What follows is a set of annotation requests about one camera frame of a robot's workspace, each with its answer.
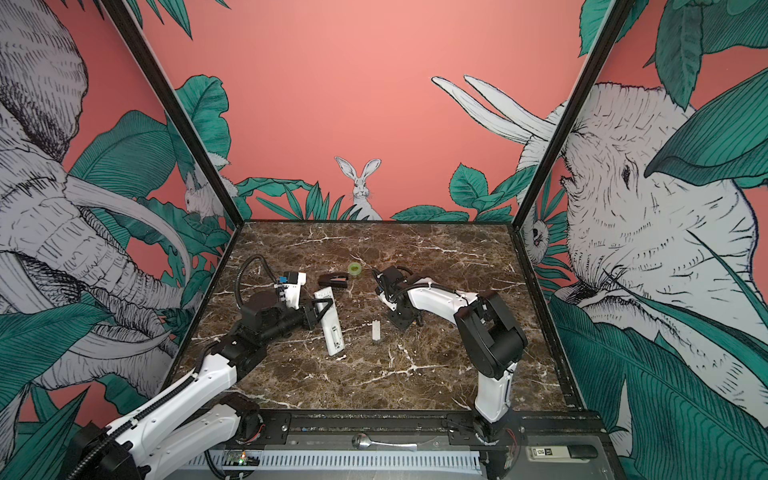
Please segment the white battery cover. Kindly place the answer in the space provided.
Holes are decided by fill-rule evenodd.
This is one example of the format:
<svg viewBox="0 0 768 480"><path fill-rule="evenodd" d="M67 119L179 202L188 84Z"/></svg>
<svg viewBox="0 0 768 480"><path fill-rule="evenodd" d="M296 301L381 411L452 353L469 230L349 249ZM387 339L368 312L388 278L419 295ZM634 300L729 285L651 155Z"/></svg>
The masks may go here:
<svg viewBox="0 0 768 480"><path fill-rule="evenodd" d="M374 343L378 343L381 341L381 322L379 320L375 320L372 322L371 337Z"/></svg>

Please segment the white label box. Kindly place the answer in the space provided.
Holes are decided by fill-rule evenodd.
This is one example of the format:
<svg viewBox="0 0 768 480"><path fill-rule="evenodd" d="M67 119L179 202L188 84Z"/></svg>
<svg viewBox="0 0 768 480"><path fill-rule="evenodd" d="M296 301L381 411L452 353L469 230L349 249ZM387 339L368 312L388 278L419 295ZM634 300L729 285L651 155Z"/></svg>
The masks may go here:
<svg viewBox="0 0 768 480"><path fill-rule="evenodd" d="M588 444L528 446L527 459L541 463L587 463L599 456L598 450Z"/></svg>

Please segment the black stapler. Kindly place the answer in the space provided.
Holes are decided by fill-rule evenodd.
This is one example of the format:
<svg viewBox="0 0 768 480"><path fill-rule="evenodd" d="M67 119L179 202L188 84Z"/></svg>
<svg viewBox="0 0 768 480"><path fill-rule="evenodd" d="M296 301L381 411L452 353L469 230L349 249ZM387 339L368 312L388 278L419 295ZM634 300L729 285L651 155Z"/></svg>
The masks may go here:
<svg viewBox="0 0 768 480"><path fill-rule="evenodd" d="M349 287L350 275L347 272L325 273L318 277L318 286L320 288L339 288L347 289Z"/></svg>

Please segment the black enclosure corner post left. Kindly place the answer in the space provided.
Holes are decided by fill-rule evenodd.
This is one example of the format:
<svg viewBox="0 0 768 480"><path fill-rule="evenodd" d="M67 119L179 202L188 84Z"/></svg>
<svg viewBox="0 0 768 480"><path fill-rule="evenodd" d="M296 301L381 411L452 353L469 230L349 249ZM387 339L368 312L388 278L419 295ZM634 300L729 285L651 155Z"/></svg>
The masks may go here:
<svg viewBox="0 0 768 480"><path fill-rule="evenodd" d="M218 200L233 221L235 228L241 228L245 223L243 217L226 190L218 171L214 168L204 143L181 105L176 91L172 88L167 75L158 63L157 57L147 44L132 11L125 1L106 0L101 1L101 4L160 100L165 112L169 115L182 143L190 151Z"/></svg>

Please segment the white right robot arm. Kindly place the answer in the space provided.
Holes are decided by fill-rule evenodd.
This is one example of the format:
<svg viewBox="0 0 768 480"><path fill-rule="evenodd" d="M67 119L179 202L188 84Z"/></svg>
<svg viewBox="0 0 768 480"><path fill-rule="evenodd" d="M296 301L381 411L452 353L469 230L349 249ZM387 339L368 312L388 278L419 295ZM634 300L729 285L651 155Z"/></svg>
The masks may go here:
<svg viewBox="0 0 768 480"><path fill-rule="evenodd" d="M514 373L528 345L517 317L499 293L455 290L397 266L373 269L372 276L376 295L397 329L421 324L425 312L457 327L478 372L476 414L482 425L498 423L510 410Z"/></svg>

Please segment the black enclosure corner post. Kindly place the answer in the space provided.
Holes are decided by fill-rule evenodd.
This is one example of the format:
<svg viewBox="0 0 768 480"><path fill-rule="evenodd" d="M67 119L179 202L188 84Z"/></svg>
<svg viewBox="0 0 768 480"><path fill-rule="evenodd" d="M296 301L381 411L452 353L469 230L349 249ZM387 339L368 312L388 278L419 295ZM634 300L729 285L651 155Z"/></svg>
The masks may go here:
<svg viewBox="0 0 768 480"><path fill-rule="evenodd" d="M204 143L181 105L176 91L172 88L167 75L158 63L157 57L147 44L132 11L125 1L106 0L101 1L101 4L160 100L165 112L169 115L182 143L190 151L218 200L233 221L235 228L241 228L245 223L243 217L226 190L218 171L214 168Z"/></svg>
<svg viewBox="0 0 768 480"><path fill-rule="evenodd" d="M599 35L586 60L570 98L566 102L563 114L558 122L552 139L548 141L545 154L535 172L529 189L512 222L512 230L522 229L524 220L533 207L539 192L554 165L574 126L581 109L589 97L590 90L599 76L618 35L634 5L633 1L613 1L599 31Z"/></svg>

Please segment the white remote control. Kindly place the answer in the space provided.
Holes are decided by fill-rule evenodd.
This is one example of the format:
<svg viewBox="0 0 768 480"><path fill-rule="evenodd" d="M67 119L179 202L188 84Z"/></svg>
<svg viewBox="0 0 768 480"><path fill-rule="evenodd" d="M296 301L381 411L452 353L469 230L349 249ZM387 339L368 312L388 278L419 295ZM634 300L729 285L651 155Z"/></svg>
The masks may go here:
<svg viewBox="0 0 768 480"><path fill-rule="evenodd" d="M322 326L329 356L335 356L345 348L335 298L331 287L324 287L314 293L318 322Z"/></svg>

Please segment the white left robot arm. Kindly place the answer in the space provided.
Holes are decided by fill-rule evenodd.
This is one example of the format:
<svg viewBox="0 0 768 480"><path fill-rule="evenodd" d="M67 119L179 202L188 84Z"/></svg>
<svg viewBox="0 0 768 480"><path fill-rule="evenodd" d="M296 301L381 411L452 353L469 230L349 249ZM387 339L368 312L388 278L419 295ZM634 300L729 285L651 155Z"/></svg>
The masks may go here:
<svg viewBox="0 0 768 480"><path fill-rule="evenodd" d="M273 292L252 296L240 320L180 380L106 427L83 427L63 455L59 478L161 479L221 442L259 439L259 405L230 387L261 363L271 342L313 330L334 304L306 298L291 308Z"/></svg>

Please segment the black enclosure corner post right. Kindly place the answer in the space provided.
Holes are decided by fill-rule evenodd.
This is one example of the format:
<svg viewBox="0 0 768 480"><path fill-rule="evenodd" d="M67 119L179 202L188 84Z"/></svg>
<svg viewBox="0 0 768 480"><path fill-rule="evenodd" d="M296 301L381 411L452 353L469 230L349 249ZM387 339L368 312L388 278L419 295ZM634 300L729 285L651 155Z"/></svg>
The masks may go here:
<svg viewBox="0 0 768 480"><path fill-rule="evenodd" d="M552 139L548 141L545 154L535 172L529 189L512 222L512 230L522 229L524 220L533 207L539 192L554 165L574 126L581 109L589 97L590 90L599 76L618 35L634 5L633 1L613 1L599 31L599 35L586 60L570 98L566 102L563 114L558 122Z"/></svg>

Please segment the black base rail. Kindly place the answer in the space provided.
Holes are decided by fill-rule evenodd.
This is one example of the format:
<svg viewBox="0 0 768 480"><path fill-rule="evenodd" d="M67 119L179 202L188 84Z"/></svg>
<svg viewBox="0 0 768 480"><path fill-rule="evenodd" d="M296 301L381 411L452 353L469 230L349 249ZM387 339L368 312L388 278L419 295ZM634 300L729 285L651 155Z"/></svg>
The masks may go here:
<svg viewBox="0 0 768 480"><path fill-rule="evenodd" d="M510 411L481 441L469 410L286 410L264 409L263 427L251 446L286 445L291 437L330 435L351 438L365 433L373 439L425 441L442 436L452 446L491 446L494 442L546 435L600 435L605 426L592 411Z"/></svg>

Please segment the green tape roll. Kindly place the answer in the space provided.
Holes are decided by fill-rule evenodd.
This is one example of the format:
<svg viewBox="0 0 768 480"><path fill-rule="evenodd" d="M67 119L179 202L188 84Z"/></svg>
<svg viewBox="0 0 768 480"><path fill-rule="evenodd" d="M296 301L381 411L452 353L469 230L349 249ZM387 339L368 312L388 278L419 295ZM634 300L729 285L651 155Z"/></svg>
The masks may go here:
<svg viewBox="0 0 768 480"><path fill-rule="evenodd" d="M361 272L362 266L357 262L353 262L348 266L348 273L353 277L359 276Z"/></svg>

